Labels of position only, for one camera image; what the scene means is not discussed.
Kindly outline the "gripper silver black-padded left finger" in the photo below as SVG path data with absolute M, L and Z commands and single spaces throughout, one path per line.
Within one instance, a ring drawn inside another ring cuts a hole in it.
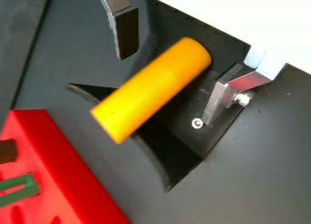
M 139 9 L 130 0 L 100 0 L 115 37 L 115 51 L 120 60 L 132 56 L 139 49 Z

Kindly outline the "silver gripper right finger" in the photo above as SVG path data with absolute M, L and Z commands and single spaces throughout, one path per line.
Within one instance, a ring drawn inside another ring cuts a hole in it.
M 254 97 L 251 90 L 272 82 L 284 65 L 282 60 L 271 56 L 246 59 L 243 63 L 235 63 L 215 83 L 200 118 L 202 122 L 211 126 L 223 111 L 235 103 L 244 107 Z

